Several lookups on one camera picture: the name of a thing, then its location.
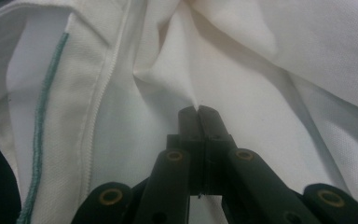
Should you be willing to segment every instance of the metal rivet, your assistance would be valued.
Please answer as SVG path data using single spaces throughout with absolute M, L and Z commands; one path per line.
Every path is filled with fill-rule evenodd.
M 100 203 L 103 205 L 112 205 L 118 203 L 123 198 L 123 192 L 120 189 L 106 189 L 100 194 Z
M 183 158 L 183 155 L 178 151 L 171 151 L 167 154 L 167 158 L 170 161 L 180 161 Z
M 345 205 L 344 200 L 337 195 L 335 192 L 332 192 L 327 189 L 318 190 L 319 198 L 324 202 L 334 207 L 342 207 Z
M 286 219 L 286 221 L 288 221 L 288 223 L 291 223 L 291 224 L 302 223 L 301 217 L 294 212 L 285 212 L 283 216 Z
M 239 159 L 246 160 L 246 161 L 251 161 L 252 158 L 254 157 L 254 155 L 251 152 L 247 152 L 247 151 L 237 151 L 235 155 L 237 155 Z

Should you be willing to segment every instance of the green thread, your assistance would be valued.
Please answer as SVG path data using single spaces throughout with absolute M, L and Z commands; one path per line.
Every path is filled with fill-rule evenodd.
M 39 100 L 36 106 L 35 120 L 34 120 L 34 157 L 33 157 L 33 173 L 31 179 L 31 185 L 28 191 L 27 199 L 22 207 L 20 216 L 17 219 L 17 224 L 27 224 L 31 222 L 31 214 L 34 209 L 34 201 L 36 199 L 36 193 L 40 184 L 40 177 L 42 175 L 42 156 L 43 156 L 43 131 L 45 123 L 46 108 L 48 106 L 48 94 L 51 84 L 57 72 L 57 67 L 60 62 L 63 47 L 69 34 L 63 33 L 56 50 L 51 59 L 46 74 L 45 80 L 42 84 L 42 90 L 39 95 Z

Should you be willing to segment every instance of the white cloth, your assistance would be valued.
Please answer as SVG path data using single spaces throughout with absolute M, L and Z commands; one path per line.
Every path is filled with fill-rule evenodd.
M 35 104 L 48 96 L 33 223 L 68 223 L 90 190 L 148 175 L 177 112 L 217 109 L 287 186 L 358 200 L 358 1 L 15 1 L 0 9 L 0 149 L 24 203 Z M 218 197 L 190 223 L 225 223 Z

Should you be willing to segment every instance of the white fabric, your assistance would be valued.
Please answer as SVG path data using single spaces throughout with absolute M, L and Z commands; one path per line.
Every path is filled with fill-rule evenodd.
M 288 187 L 323 182 L 358 200 L 358 1 L 91 2 L 0 9 L 0 149 L 22 199 L 38 85 L 52 40 L 64 26 L 69 34 L 48 99 L 33 223 L 68 223 L 93 188 L 147 177 L 189 105 L 217 109 L 237 145 Z M 52 7 L 73 12 L 69 21 Z M 38 42 L 38 29 L 55 35 Z M 32 71 L 27 89 L 21 79 Z M 191 202 L 190 223 L 226 222 L 218 197 Z

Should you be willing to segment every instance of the black clamp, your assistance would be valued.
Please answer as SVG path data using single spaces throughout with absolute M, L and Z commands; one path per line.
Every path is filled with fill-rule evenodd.
M 259 155 L 237 148 L 207 106 L 179 112 L 179 134 L 167 136 L 149 178 L 132 189 L 101 185 L 72 223 L 186 224 L 189 197 L 203 194 L 223 196 L 230 224 L 358 223 L 351 196 L 325 184 L 307 186 L 303 195 L 290 190 Z

